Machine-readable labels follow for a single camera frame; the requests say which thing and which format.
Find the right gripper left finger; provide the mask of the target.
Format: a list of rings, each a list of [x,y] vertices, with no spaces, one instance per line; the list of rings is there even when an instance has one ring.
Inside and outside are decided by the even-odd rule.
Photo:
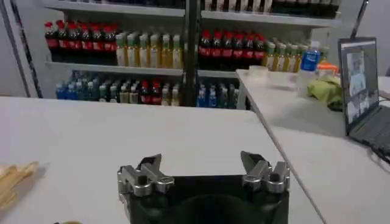
[[[144,157],[133,167],[121,166],[117,171],[118,194],[146,197],[153,192],[166,194],[175,185],[175,179],[160,171],[162,154]]]

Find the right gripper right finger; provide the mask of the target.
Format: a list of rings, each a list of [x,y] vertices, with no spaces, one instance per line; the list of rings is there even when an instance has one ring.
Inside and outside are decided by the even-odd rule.
[[[289,190],[290,168],[284,161],[274,167],[260,154],[246,151],[240,153],[246,174],[242,176],[243,186],[251,192],[264,190],[272,194],[282,194]]]

